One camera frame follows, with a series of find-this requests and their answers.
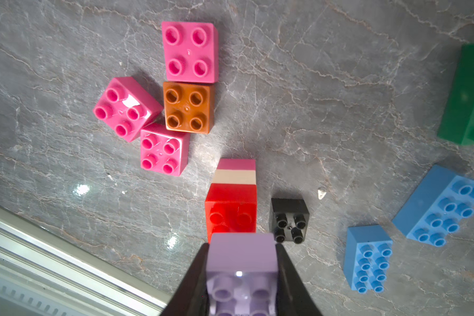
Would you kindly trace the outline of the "red lego brick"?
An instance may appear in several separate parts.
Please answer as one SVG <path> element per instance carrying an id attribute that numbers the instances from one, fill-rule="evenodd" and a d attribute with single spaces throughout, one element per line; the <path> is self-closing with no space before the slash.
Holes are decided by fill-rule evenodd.
<path id="1" fill-rule="evenodd" d="M 208 240 L 215 233 L 255 233 L 257 208 L 255 184 L 212 184 L 205 199 Z"/>

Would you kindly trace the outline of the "blue lego brick lower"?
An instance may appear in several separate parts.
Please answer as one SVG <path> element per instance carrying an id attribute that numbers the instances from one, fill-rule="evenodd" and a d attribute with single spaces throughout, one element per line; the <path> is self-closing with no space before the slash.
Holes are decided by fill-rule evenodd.
<path id="1" fill-rule="evenodd" d="M 380 225 L 353 226 L 347 230 L 344 275 L 360 294 L 384 291 L 393 241 Z"/>

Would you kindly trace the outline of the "cream lego brick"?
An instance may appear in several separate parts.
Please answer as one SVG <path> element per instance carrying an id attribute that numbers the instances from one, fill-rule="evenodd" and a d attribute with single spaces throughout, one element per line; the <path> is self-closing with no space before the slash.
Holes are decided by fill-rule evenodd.
<path id="1" fill-rule="evenodd" d="M 256 172 L 254 170 L 217 169 L 212 183 L 256 185 Z"/>

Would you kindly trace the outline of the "pink lego brick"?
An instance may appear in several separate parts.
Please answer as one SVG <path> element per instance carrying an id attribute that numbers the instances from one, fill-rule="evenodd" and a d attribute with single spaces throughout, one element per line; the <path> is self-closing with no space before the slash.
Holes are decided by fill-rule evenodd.
<path id="1" fill-rule="evenodd" d="M 161 29 L 168 81 L 219 81 L 219 33 L 212 23 L 164 21 Z"/>
<path id="2" fill-rule="evenodd" d="M 113 78 L 93 108 L 93 114 L 117 136 L 132 142 L 163 106 L 131 76 Z"/>
<path id="3" fill-rule="evenodd" d="M 188 164 L 190 134 L 151 123 L 140 131 L 140 166 L 146 171 L 180 176 Z"/>
<path id="4" fill-rule="evenodd" d="M 255 159 L 220 159 L 217 170 L 256 171 Z"/>

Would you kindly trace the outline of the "green lego brick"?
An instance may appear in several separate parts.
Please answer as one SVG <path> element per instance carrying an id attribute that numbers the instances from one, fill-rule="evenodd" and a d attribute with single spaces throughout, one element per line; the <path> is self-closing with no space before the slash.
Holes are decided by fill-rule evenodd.
<path id="1" fill-rule="evenodd" d="M 437 136 L 461 146 L 474 145 L 474 43 L 462 46 Z"/>

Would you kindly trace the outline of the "pink lego brick bottom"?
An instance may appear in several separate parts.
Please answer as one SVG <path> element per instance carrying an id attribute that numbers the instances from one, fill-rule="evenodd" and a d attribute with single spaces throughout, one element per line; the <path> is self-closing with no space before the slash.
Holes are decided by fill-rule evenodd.
<path id="1" fill-rule="evenodd" d="M 190 134 L 151 123 L 140 131 L 140 166 L 146 171 L 180 176 L 188 164 Z"/>

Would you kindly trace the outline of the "pink lego brick top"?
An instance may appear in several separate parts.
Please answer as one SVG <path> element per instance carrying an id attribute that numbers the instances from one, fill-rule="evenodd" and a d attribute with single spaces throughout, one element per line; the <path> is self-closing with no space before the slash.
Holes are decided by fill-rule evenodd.
<path id="1" fill-rule="evenodd" d="M 219 33 L 212 23 L 164 21 L 161 29 L 168 81 L 219 81 Z"/>

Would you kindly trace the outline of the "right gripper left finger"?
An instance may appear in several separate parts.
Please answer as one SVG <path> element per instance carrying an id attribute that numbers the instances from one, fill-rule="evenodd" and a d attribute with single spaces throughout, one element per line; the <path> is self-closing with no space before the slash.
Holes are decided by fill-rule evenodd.
<path id="1" fill-rule="evenodd" d="M 209 244 L 202 244 L 182 282 L 160 316 L 209 315 L 210 304 L 206 284 L 208 251 Z"/>

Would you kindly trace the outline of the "blue lego brick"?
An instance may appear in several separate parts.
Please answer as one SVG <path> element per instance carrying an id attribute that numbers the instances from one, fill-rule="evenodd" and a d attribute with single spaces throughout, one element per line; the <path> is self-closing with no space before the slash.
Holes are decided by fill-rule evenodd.
<path id="1" fill-rule="evenodd" d="M 473 215 L 474 180 L 434 165 L 392 223 L 406 238 L 439 248 Z"/>
<path id="2" fill-rule="evenodd" d="M 344 275 L 360 294 L 384 291 L 393 241 L 380 225 L 353 226 L 347 230 Z"/>

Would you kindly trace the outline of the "black lego brick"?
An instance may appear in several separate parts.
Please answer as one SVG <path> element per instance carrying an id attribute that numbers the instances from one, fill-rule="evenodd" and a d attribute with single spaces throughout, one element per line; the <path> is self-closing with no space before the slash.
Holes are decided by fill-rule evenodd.
<path id="1" fill-rule="evenodd" d="M 269 230 L 277 243 L 301 244 L 309 223 L 309 210 L 303 199 L 272 198 Z"/>

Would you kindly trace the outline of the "orange lego brick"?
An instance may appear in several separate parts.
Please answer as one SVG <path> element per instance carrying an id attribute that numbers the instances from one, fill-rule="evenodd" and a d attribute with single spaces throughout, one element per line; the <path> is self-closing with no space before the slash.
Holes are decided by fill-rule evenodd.
<path id="1" fill-rule="evenodd" d="M 209 134 L 214 125 L 215 86 L 164 82 L 165 125 L 169 130 Z"/>

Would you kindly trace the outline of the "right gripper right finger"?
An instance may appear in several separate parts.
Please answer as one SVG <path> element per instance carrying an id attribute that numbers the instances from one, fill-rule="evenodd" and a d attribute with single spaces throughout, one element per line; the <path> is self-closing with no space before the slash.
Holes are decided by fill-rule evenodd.
<path id="1" fill-rule="evenodd" d="M 279 264 L 277 315 L 322 316 L 282 244 L 276 244 Z"/>

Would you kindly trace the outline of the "blue lego brick upper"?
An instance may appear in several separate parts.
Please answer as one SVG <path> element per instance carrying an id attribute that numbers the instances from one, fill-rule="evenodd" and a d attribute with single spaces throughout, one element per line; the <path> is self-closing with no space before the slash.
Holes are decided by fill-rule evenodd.
<path id="1" fill-rule="evenodd" d="M 406 238 L 439 248 L 473 215 L 474 180 L 434 165 L 392 223 Z"/>

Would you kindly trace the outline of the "lilac lego brick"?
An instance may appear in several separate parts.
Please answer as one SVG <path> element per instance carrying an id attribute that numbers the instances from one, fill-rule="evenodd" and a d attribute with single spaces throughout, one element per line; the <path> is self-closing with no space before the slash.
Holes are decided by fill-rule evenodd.
<path id="1" fill-rule="evenodd" d="M 206 265 L 210 315 L 276 315 L 279 264 L 271 233 L 215 233 Z"/>

